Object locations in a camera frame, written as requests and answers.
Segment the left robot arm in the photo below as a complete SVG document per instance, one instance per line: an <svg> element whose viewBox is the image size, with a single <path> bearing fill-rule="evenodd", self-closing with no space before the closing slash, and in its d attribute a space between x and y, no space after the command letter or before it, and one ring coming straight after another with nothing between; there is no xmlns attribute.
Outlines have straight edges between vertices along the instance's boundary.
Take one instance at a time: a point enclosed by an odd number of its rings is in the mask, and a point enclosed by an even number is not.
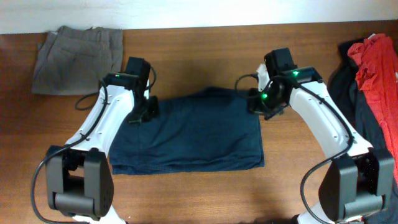
<svg viewBox="0 0 398 224"><path fill-rule="evenodd" d="M97 100L64 146L50 146L44 159L48 205L75 223L124 223L113 207L114 184L108 164L111 144L122 124L140 125L159 114L150 96L153 67L131 57L122 73L100 81Z"/></svg>

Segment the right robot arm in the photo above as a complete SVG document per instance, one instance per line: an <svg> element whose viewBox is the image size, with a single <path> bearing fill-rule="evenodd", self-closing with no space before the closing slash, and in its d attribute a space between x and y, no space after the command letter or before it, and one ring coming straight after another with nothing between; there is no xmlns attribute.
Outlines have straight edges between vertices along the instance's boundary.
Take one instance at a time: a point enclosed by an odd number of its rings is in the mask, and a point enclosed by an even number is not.
<svg viewBox="0 0 398 224"><path fill-rule="evenodd" d="M288 48L269 52L254 77L248 110L268 120L286 107L310 128L326 157L301 180L306 211L292 223L349 223L387 209L394 159L352 127L313 67L298 68Z"/></svg>

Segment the navy blue shorts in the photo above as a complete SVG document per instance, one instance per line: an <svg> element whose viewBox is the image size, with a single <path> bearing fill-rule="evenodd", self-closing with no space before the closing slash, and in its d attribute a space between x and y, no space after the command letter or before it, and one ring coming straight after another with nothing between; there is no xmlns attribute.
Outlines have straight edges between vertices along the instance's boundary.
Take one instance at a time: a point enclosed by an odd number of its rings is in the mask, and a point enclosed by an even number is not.
<svg viewBox="0 0 398 224"><path fill-rule="evenodd" d="M123 121L109 150L114 174L248 170L265 164L261 124L234 90L209 87L160 101L149 122Z"/></svg>

